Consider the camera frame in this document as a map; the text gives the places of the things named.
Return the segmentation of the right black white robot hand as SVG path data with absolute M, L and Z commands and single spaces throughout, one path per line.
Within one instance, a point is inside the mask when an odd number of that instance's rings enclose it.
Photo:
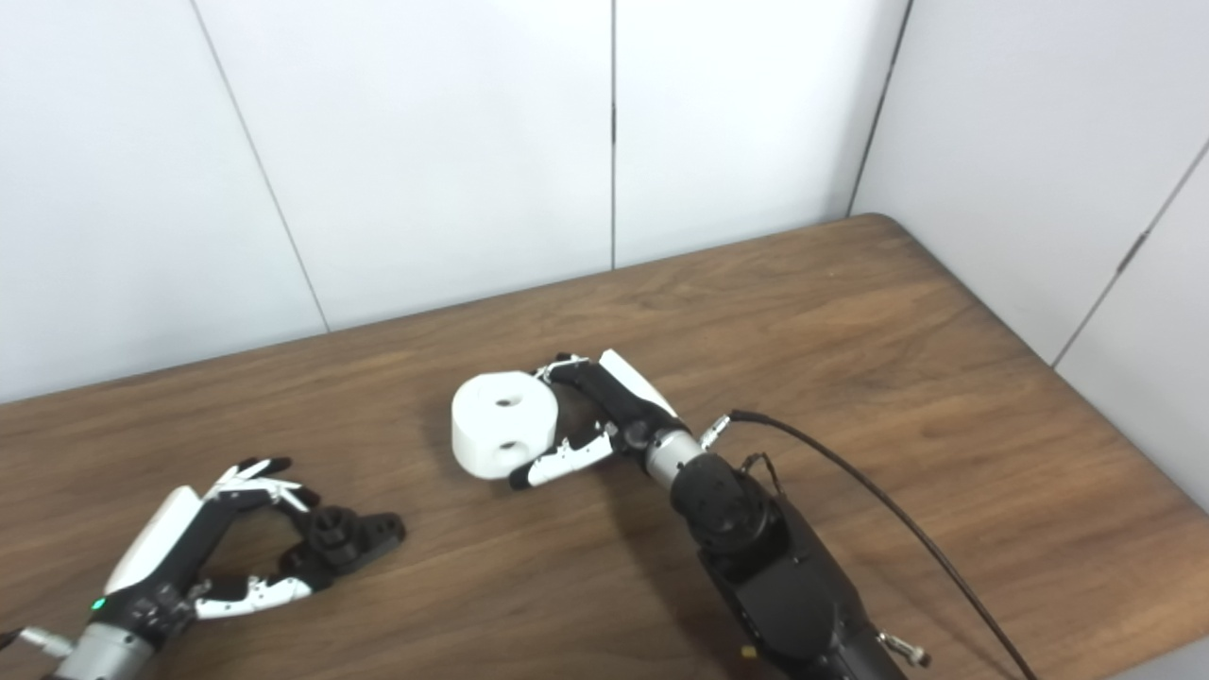
M 532 376 L 548 386 L 562 384 L 574 388 L 604 417 L 592 422 L 591 430 L 563 436 L 539 456 L 513 469 L 508 477 L 513 490 L 556 482 L 577 469 L 591 468 L 614 453 L 643 457 L 661 436 L 687 430 L 661 393 L 614 348 L 604 351 L 598 361 L 560 353 L 548 365 L 537 367 Z

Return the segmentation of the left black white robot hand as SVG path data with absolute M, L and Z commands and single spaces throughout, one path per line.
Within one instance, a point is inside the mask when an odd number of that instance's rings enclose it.
M 306 560 L 267 577 L 202 575 L 242 515 L 266 508 L 293 520 L 314 515 L 316 492 L 274 478 L 290 466 L 290 459 L 247 459 L 225 469 L 204 494 L 177 486 L 125 552 L 88 624 L 118 629 L 158 651 L 193 622 L 249 616 L 330 588 L 332 574 Z

